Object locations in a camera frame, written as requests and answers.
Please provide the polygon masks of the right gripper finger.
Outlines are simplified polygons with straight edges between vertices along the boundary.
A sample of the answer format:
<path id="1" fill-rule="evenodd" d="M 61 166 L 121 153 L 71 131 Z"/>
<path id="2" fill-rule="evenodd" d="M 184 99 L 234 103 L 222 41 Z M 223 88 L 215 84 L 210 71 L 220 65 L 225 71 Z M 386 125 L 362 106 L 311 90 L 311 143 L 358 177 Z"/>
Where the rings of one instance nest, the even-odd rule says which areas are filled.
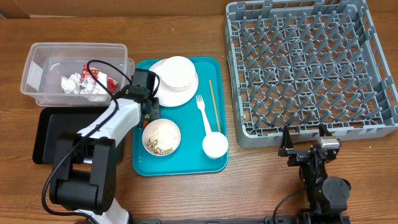
<path id="1" fill-rule="evenodd" d="M 279 156 L 288 156 L 294 150 L 294 145 L 290 137 L 289 129 L 284 126 L 282 132 L 282 142 L 278 151 Z"/>
<path id="2" fill-rule="evenodd" d="M 328 136 L 332 136 L 332 134 L 329 132 L 329 130 L 327 129 L 327 125 L 320 123 L 318 125 L 318 130 L 319 130 L 319 135 L 320 137 L 328 137 Z"/>

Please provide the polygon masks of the pink bowl with food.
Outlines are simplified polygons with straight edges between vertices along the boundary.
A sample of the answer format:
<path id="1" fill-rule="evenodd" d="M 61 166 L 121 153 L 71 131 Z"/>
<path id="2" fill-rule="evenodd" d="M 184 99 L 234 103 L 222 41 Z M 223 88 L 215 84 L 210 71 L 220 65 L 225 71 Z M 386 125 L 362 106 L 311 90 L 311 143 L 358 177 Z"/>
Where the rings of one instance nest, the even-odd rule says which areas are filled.
<path id="1" fill-rule="evenodd" d="M 180 145 L 181 133 L 178 126 L 169 119 L 157 119 L 143 130 L 142 143 L 147 152 L 154 156 L 168 156 Z"/>

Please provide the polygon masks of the red ketchup packet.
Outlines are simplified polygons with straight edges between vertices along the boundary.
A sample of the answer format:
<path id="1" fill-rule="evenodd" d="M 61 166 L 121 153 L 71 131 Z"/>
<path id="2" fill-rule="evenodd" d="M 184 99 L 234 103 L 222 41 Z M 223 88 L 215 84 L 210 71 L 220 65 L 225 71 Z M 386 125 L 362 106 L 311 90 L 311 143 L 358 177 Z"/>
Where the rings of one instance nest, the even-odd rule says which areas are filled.
<path id="1" fill-rule="evenodd" d="M 101 87 L 97 80 L 104 85 L 108 91 L 115 93 L 117 88 L 117 82 L 107 76 L 107 74 L 101 72 L 100 70 L 90 67 L 87 68 L 86 65 L 83 66 L 81 75 L 81 92 L 82 94 L 106 94 L 106 91 Z"/>

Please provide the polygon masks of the white plastic cup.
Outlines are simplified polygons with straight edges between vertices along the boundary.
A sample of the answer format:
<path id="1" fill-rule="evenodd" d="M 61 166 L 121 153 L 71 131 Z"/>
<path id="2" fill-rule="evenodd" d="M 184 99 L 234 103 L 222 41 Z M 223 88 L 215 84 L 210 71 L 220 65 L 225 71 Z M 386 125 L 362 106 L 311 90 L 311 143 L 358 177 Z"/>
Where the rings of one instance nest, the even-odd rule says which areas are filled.
<path id="1" fill-rule="evenodd" d="M 227 153 L 228 139 L 222 133 L 211 132 L 204 137 L 202 148 L 210 159 L 218 159 Z"/>

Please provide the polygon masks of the white napkin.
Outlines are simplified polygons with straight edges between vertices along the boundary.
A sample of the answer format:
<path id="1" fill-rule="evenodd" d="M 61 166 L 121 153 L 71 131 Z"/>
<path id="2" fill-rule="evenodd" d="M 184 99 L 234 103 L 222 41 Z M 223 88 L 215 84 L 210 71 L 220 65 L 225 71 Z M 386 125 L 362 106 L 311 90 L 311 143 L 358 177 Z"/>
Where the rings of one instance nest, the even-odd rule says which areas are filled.
<path id="1" fill-rule="evenodd" d="M 61 87 L 65 93 L 84 95 L 94 102 L 106 101 L 108 98 L 107 91 L 90 74 L 82 77 L 80 73 L 74 73 L 69 78 L 61 77 Z"/>

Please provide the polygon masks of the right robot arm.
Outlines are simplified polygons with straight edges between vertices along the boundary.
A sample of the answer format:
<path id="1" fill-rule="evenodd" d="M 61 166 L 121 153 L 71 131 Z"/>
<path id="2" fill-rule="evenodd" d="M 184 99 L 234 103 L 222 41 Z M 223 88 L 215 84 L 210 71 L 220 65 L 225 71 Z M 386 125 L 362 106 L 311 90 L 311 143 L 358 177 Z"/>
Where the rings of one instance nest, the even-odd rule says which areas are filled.
<path id="1" fill-rule="evenodd" d="M 272 214 L 273 223 L 349 223 L 349 217 L 343 216 L 347 210 L 347 201 L 351 184 L 339 177 L 328 176 L 325 164 L 336 159 L 341 148 L 340 140 L 332 135 L 326 125 L 318 125 L 320 137 L 307 151 L 297 151 L 290 137 L 289 129 L 284 126 L 282 142 L 278 155 L 287 157 L 289 167 L 298 166 L 303 189 L 298 190 L 278 203 Z M 308 208 L 300 209 L 295 216 L 278 217 L 278 209 L 290 198 L 305 192 Z"/>

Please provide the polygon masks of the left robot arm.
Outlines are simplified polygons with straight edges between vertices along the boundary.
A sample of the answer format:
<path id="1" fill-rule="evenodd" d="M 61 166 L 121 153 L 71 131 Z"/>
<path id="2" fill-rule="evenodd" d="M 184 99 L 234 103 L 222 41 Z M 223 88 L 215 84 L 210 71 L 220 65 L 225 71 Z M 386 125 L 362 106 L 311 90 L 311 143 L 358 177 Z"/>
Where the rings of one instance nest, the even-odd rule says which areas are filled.
<path id="1" fill-rule="evenodd" d="M 77 133 L 61 134 L 52 173 L 42 190 L 43 208 L 52 215 L 81 216 L 90 223 L 132 223 L 115 198 L 117 146 L 135 126 L 160 117 L 156 87 L 127 85 L 109 107 Z"/>

